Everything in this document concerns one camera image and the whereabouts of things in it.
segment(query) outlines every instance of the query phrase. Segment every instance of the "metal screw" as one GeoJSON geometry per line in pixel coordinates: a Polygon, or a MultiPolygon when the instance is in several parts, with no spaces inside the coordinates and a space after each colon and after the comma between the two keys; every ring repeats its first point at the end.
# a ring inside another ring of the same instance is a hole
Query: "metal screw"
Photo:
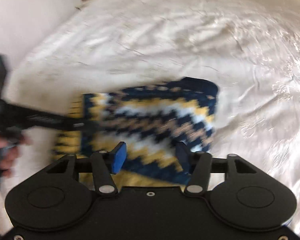
{"type": "Polygon", "coordinates": [[[148,197],[153,197],[154,195],[155,195],[155,193],[152,192],[152,191],[147,192],[147,196],[148,196],[148,197]]]}
{"type": "Polygon", "coordinates": [[[22,236],[16,235],[13,240],[24,240],[22,236]]]}
{"type": "Polygon", "coordinates": [[[111,185],[103,185],[101,187],[99,187],[99,191],[101,193],[105,193],[105,194],[109,194],[115,191],[114,187],[111,185]]]}
{"type": "Polygon", "coordinates": [[[190,185],[187,187],[187,191],[190,193],[200,193],[203,191],[203,188],[199,185],[190,185]]]}

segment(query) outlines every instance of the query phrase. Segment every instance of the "white wall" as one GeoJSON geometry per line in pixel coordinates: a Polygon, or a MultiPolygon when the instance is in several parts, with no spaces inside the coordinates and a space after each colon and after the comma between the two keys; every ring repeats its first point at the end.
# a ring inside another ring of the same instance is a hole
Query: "white wall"
{"type": "Polygon", "coordinates": [[[0,0],[0,53],[11,68],[76,12],[80,0],[0,0]]]}

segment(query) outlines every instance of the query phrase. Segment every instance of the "white bedsheet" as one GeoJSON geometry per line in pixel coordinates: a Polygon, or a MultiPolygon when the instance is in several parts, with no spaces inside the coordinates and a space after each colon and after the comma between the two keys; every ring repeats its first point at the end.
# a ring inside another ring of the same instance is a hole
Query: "white bedsheet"
{"type": "MultiPolygon", "coordinates": [[[[95,0],[13,72],[7,97],[66,113],[77,94],[183,76],[220,87],[210,152],[239,154],[288,186],[300,235],[299,0],[95,0]]],[[[3,192],[48,163],[55,133],[28,133],[3,192]]]]}

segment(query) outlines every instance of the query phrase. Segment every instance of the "screw hole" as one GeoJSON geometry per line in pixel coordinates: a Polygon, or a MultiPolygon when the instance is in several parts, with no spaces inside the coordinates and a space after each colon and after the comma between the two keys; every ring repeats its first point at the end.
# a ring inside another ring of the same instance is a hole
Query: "screw hole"
{"type": "Polygon", "coordinates": [[[147,192],[147,196],[148,196],[148,197],[153,197],[154,195],[155,195],[155,193],[152,192],[152,191],[147,192]]]}

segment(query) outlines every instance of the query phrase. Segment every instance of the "zigzag pattern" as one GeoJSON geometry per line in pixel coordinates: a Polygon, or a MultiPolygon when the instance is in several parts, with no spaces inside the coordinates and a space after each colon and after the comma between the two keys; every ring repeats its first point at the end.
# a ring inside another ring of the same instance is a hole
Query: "zigzag pattern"
{"type": "Polygon", "coordinates": [[[192,151],[209,149],[217,92],[217,86],[209,81],[184,78],[117,93],[83,95],[73,103],[69,115],[97,120],[104,131],[95,138],[63,132],[55,154],[90,156],[93,151],[110,151],[126,141],[128,158],[123,169],[132,171],[129,176],[135,172],[186,184],[189,175],[182,172],[174,156],[174,142],[183,141],[192,151]]]}
{"type": "Polygon", "coordinates": [[[173,187],[180,186],[184,189],[184,186],[179,183],[168,183],[159,179],[152,179],[148,176],[143,176],[135,172],[121,171],[119,174],[113,175],[112,179],[116,185],[125,185],[129,187],[173,187]]]}

